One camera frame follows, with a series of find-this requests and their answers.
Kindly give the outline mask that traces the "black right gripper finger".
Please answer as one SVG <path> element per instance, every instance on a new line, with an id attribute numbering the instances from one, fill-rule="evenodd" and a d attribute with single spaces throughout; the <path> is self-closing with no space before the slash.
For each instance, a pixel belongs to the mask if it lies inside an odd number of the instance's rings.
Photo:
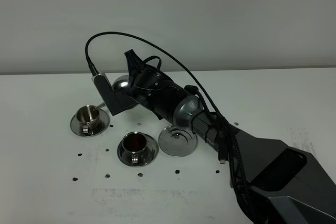
<path id="1" fill-rule="evenodd" d="M 134 79 L 144 69 L 144 61 L 140 59 L 133 49 L 125 52 L 124 55 L 127 60 L 129 77 Z"/>

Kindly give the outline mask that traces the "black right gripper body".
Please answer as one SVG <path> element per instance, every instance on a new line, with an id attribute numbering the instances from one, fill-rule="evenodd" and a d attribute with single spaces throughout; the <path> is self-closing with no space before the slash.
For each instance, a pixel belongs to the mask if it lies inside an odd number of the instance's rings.
<path id="1" fill-rule="evenodd" d="M 128 96 L 139 105 L 147 108 L 147 88 L 145 87 L 144 73 L 129 76 Z"/>

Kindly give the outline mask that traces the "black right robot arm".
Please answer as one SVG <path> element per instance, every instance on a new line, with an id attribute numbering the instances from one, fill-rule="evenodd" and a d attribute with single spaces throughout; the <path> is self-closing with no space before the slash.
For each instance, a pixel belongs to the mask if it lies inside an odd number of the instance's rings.
<path id="1" fill-rule="evenodd" d="M 311 153 L 238 129 L 199 82 L 180 87 L 133 50 L 125 57 L 129 96 L 159 119 L 196 133 L 229 163 L 238 205 L 253 223 L 335 223 L 335 183 Z"/>

